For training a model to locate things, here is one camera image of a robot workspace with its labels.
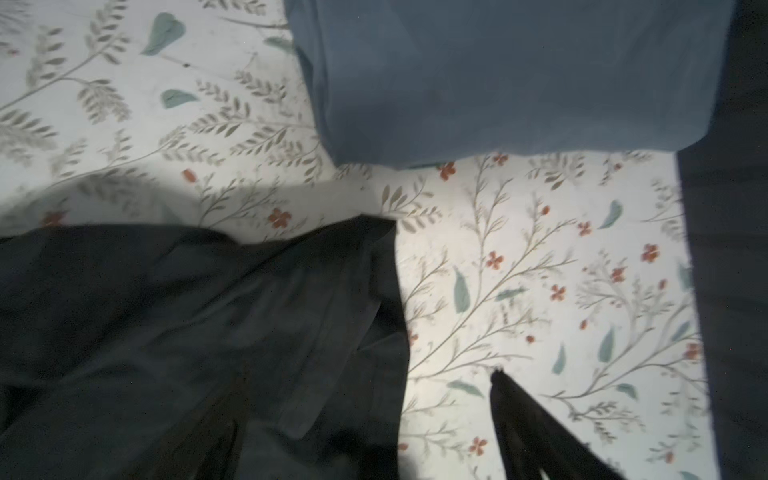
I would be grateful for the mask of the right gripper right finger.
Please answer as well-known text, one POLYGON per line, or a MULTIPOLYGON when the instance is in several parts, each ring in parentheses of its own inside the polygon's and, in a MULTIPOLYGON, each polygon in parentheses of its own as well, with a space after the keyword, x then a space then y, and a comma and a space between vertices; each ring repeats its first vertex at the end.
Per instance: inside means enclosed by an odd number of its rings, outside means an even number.
POLYGON ((501 369, 491 374, 490 405, 508 479, 622 479, 501 369))

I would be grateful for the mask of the black t shirt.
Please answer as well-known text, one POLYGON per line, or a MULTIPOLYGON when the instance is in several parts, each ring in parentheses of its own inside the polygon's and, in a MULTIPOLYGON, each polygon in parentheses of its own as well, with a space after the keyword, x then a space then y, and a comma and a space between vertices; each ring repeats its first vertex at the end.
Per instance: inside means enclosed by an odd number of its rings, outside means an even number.
POLYGON ((46 227, 1 242, 1 475, 119 472, 247 374, 232 479, 396 479, 409 364, 396 226, 283 241, 46 227))

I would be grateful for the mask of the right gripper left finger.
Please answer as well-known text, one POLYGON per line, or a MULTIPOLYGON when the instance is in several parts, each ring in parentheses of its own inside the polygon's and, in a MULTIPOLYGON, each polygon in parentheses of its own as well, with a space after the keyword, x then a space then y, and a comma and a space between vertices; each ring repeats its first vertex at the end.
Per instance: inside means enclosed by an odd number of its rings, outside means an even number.
POLYGON ((232 479, 248 417, 247 374, 217 386, 151 447, 121 479, 232 479))

